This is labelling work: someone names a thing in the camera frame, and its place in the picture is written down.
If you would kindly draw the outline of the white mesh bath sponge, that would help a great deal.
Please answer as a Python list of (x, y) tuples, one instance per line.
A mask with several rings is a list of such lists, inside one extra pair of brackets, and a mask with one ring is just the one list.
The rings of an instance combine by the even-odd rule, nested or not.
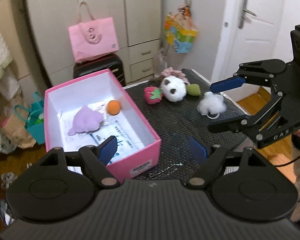
[(216, 120), (227, 110), (224, 97), (213, 92), (205, 92), (203, 99), (198, 103), (197, 111), (211, 120)]

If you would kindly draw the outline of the purple plush toy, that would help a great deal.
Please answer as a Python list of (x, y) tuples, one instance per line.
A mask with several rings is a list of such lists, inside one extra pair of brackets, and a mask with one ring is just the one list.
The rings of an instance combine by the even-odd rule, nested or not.
[(69, 136), (77, 133), (93, 132), (100, 128), (104, 121), (103, 114), (98, 110), (92, 110), (84, 105), (74, 116), (72, 127), (68, 131)]

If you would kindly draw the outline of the green plush ball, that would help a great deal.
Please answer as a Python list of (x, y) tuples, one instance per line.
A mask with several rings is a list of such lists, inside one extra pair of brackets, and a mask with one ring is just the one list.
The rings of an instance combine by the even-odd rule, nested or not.
[(200, 86), (198, 84), (189, 84), (186, 86), (187, 94), (191, 96), (200, 96), (201, 90)]

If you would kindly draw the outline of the orange ball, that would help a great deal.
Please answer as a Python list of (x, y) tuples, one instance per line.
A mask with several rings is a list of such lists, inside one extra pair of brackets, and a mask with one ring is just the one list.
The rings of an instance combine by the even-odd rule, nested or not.
[(117, 100), (111, 100), (108, 102), (106, 110), (110, 115), (118, 115), (121, 111), (121, 103)]

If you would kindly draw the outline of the white panda plush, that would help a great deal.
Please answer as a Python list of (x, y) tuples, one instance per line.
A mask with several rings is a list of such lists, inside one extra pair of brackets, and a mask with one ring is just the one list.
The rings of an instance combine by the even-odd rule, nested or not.
[(170, 102), (182, 101), (186, 91), (186, 83), (175, 76), (165, 77), (160, 85), (164, 97)]

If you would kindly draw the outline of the pink floral scrunchie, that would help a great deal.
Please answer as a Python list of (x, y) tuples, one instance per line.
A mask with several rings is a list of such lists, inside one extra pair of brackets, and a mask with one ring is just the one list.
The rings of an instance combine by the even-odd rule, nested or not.
[(187, 85), (190, 84), (189, 80), (186, 78), (186, 75), (181, 70), (174, 70), (172, 67), (164, 69), (160, 76), (169, 77), (175, 76), (179, 79), (182, 79)]

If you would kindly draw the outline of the pink strawberry plush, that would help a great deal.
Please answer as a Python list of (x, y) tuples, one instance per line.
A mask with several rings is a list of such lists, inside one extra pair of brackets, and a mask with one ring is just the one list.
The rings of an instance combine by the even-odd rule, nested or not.
[(154, 105), (162, 100), (162, 91), (158, 87), (148, 86), (144, 89), (145, 101), (149, 105)]

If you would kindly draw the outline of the large blue tissue pack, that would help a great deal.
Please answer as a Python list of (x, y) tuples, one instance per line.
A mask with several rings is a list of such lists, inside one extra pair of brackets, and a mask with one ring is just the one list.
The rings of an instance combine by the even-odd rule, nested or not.
[(118, 121), (101, 127), (90, 136), (100, 146), (98, 159), (106, 166), (144, 148), (136, 133), (130, 128), (123, 128)]

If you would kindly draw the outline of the black dotted table mat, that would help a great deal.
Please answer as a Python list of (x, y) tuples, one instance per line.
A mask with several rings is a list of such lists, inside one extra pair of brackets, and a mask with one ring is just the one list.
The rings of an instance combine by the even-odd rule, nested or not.
[(158, 164), (137, 176), (137, 179), (187, 181), (199, 167), (190, 151), (191, 137), (209, 146), (219, 144), (232, 151), (241, 151), (253, 145), (243, 133), (210, 133), (207, 126), (212, 120), (197, 112), (200, 97), (187, 95), (181, 102), (162, 99), (158, 104), (148, 105), (143, 96), (147, 85), (144, 81), (125, 88), (161, 138)]

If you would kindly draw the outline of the pink cardboard box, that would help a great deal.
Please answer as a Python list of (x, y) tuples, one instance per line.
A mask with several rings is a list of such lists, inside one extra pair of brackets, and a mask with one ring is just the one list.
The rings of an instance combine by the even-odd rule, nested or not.
[[(88, 119), (101, 117), (98, 129), (75, 132), (75, 115), (89, 110)], [(106, 69), (79, 77), (45, 91), (45, 147), (76, 152), (83, 146), (99, 146), (110, 136), (117, 150), (107, 169), (119, 180), (134, 178), (159, 162), (161, 139), (114, 74)]]

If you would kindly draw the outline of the white door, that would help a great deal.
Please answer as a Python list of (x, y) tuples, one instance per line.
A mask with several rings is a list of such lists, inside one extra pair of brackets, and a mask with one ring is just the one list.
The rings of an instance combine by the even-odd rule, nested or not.
[(285, 0), (226, 0), (211, 81), (231, 77), (239, 64), (271, 59)]

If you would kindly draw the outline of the colourful hanging gift bag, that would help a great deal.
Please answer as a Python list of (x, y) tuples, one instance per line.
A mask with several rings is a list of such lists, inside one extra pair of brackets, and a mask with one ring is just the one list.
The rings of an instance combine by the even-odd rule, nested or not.
[(198, 29), (192, 21), (189, 6), (182, 5), (176, 14), (166, 15), (164, 36), (176, 53), (189, 53), (197, 35)]

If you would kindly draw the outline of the teal gift bag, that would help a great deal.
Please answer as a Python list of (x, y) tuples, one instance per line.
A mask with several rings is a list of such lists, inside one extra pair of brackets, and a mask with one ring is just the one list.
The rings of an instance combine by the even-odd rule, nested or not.
[(44, 98), (38, 93), (33, 93), (34, 102), (30, 108), (22, 105), (14, 106), (14, 114), (23, 122), (30, 135), (36, 140), (38, 145), (45, 143), (44, 134)]

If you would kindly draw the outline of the black suitcase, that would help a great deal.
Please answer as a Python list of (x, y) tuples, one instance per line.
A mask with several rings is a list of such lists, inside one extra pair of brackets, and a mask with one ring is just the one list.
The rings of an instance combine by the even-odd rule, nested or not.
[(126, 86), (123, 63), (114, 53), (92, 61), (75, 64), (73, 68), (73, 79), (105, 69), (109, 69), (114, 74), (122, 87)]

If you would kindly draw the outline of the brown paper bag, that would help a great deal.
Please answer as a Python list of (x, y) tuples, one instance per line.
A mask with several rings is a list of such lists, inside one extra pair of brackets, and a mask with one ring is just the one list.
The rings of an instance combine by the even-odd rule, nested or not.
[(28, 108), (28, 105), (21, 95), (15, 96), (12, 101), (3, 108), (0, 116), (0, 129), (9, 141), (18, 148), (32, 148), (36, 144), (36, 140), (25, 128), (26, 121), (23, 121), (14, 113), (13, 110), (16, 105)]

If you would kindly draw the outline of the pink paper shopping bag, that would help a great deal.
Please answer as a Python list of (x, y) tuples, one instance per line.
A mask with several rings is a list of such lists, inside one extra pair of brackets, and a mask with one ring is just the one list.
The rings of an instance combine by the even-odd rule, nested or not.
[[(82, 5), (90, 16), (87, 22), (82, 21)], [(94, 18), (86, 1), (79, 3), (78, 24), (70, 26), (68, 33), (76, 63), (92, 61), (119, 50), (113, 18)]]

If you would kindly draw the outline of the beige wardrobe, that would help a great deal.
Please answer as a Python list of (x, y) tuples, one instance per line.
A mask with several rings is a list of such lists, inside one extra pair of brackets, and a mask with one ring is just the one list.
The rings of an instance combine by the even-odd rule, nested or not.
[(160, 47), (161, 0), (26, 0), (32, 35), (52, 85), (72, 79), (68, 28), (112, 17), (126, 83), (153, 75)]

